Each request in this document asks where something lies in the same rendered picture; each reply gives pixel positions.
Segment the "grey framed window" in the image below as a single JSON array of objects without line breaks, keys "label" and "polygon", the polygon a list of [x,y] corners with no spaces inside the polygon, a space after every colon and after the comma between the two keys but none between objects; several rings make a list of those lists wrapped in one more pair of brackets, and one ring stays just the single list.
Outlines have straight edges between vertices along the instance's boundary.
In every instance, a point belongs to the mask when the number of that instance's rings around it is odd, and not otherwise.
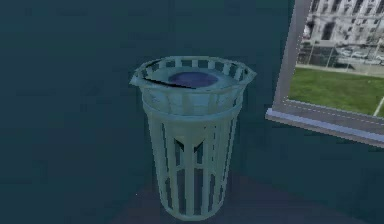
[{"label": "grey framed window", "polygon": [[295,0],[265,118],[384,149],[384,0]]}]

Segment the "pale green slatted waste bin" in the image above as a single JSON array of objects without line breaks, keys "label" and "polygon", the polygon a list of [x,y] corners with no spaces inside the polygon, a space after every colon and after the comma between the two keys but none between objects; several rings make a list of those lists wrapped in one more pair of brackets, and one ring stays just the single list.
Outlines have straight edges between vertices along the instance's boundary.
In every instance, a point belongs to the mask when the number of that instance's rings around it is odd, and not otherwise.
[{"label": "pale green slatted waste bin", "polygon": [[202,221],[224,202],[237,117],[256,72],[210,56],[168,56],[140,65],[161,204],[182,221]]}]

